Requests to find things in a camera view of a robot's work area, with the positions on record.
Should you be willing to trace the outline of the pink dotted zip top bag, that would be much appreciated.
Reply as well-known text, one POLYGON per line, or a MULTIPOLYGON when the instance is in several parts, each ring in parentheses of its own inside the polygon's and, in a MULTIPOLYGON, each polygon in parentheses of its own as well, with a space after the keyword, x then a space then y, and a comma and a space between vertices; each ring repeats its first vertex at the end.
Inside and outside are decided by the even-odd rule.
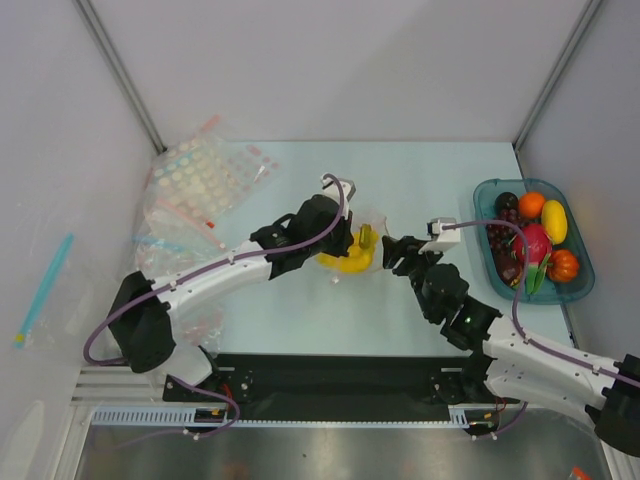
POLYGON ((383 268, 382 237, 388 234, 387 217, 373 206, 365 205, 353 214, 351 234, 353 242, 346 257, 325 253, 315 257, 316 264, 331 275, 333 283, 343 278, 369 275, 383 268))

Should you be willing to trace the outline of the yellow banana bunch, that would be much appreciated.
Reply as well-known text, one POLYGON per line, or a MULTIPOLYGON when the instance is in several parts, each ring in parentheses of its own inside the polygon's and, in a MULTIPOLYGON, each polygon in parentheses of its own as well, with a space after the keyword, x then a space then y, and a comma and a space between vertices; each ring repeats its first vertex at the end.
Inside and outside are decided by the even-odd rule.
POLYGON ((370 224, 362 224, 353 236, 354 242, 347 250, 346 257, 333 257, 320 253, 316 262, 324 268, 342 274, 362 274, 373 270, 378 233, 370 224))

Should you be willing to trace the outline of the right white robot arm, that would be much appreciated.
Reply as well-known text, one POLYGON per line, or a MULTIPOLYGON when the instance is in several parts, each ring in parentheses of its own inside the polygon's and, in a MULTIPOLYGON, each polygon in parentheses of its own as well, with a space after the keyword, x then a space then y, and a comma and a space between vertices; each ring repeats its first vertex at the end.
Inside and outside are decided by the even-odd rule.
POLYGON ((469 294, 442 252, 412 236, 382 238, 383 266, 409 280, 425 320, 470 356, 461 375, 473 401, 490 395, 542 406, 593 428, 610 447, 639 454, 639 359, 563 346, 525 330, 469 294))

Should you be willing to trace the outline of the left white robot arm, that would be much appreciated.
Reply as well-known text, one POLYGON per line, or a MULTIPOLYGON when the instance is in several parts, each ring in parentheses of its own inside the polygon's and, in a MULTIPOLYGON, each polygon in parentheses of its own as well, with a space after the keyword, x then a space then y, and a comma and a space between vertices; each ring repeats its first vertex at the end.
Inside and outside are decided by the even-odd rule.
POLYGON ((351 221, 347 197, 316 194, 211 264, 163 280, 140 271, 127 275, 108 314, 124 363, 135 374, 161 372, 182 380, 195 398, 211 399, 220 376, 202 348, 178 346, 174 323, 204 300, 274 280, 318 254, 346 256, 353 242, 351 221))

